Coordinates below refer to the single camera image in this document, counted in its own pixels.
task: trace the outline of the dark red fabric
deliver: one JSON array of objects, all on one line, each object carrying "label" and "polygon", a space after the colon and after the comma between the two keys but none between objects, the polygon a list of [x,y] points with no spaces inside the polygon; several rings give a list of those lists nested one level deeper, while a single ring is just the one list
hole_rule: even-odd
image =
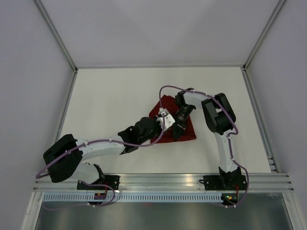
[{"label": "dark red fabric", "polygon": [[[176,112],[179,110],[179,107],[175,104],[174,97],[163,95],[163,97],[161,98],[161,101],[162,101],[163,108],[167,109],[171,115],[175,115]],[[160,103],[158,102],[155,105],[155,107],[152,109],[152,111],[149,113],[149,117],[155,119],[155,116],[158,115],[159,108],[160,108]],[[187,140],[196,139],[196,135],[195,135],[194,128],[193,128],[190,117],[186,120],[186,126],[187,128],[186,128],[185,133],[177,141],[187,141]],[[162,138],[158,141],[158,143],[174,142],[174,139],[172,137],[172,131],[173,131],[173,128],[166,131],[163,134]],[[150,142],[152,143],[155,140],[156,138],[153,138],[150,140]]]}]

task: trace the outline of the gray floor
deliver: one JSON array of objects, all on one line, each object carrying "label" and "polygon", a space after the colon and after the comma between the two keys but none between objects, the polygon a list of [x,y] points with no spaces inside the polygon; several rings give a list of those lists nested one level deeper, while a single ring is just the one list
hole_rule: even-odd
[{"label": "gray floor", "polygon": [[[71,203],[47,202],[47,207]],[[114,203],[107,207],[42,209],[37,230],[288,230],[281,197],[250,194],[235,209],[209,203]]]}]

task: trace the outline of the black mounting plate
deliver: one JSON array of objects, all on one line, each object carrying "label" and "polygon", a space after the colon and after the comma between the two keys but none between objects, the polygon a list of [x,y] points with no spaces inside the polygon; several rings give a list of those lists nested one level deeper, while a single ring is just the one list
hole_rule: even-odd
[{"label": "black mounting plate", "polygon": [[238,186],[239,190],[246,190],[247,187],[247,182],[244,175],[241,175],[238,180],[235,180],[234,183],[228,187],[224,187],[219,175],[204,176],[201,183],[205,185],[205,190],[207,191],[236,191],[236,185]]},{"label": "black mounting plate", "polygon": [[[109,185],[114,190],[118,190],[119,186],[119,176],[117,175],[105,175],[105,181],[103,184]],[[90,186],[85,185],[81,181],[78,181],[77,190],[103,190],[105,191],[106,188],[103,186]]]}]

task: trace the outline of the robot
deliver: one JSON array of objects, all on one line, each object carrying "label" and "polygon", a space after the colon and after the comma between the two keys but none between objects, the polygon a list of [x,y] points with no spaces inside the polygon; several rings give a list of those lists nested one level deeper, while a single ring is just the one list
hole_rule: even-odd
[{"label": "robot", "polygon": [[[246,190],[246,178],[235,162],[233,137],[230,135],[234,131],[232,122],[234,124],[236,116],[225,94],[219,93],[212,97],[204,93],[196,93],[192,88],[188,88],[175,96],[175,103],[180,108],[175,115],[171,115],[167,109],[160,108],[155,119],[143,117],[134,126],[110,138],[83,140],[75,139],[72,134],[64,135],[43,154],[46,168],[48,168],[48,174],[45,175],[49,175],[54,183],[70,178],[86,184],[109,184],[110,178],[104,175],[98,165],[90,165],[83,161],[110,154],[132,153],[139,147],[152,145],[153,143],[142,144],[152,138],[161,138],[163,133],[171,127],[173,127],[173,138],[177,140],[184,134],[185,121],[190,113],[200,108],[203,110],[207,127],[214,133],[220,156],[219,175],[204,175],[204,180],[200,180],[200,183],[205,185],[205,190],[236,190],[238,188]],[[80,186],[77,189],[88,190],[90,188]]]}]

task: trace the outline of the table surface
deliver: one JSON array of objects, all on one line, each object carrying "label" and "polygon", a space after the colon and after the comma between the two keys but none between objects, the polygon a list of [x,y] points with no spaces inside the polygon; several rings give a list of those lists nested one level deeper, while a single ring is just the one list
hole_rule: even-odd
[{"label": "table surface", "polygon": [[[234,137],[237,161],[250,173],[271,172],[239,67],[80,69],[61,134],[82,139],[116,135],[148,116],[164,85],[225,93],[239,129]],[[167,88],[162,94],[177,92]],[[156,144],[87,162],[99,164],[105,173],[218,173],[217,144],[203,111],[196,109],[190,116],[196,140]]]}]

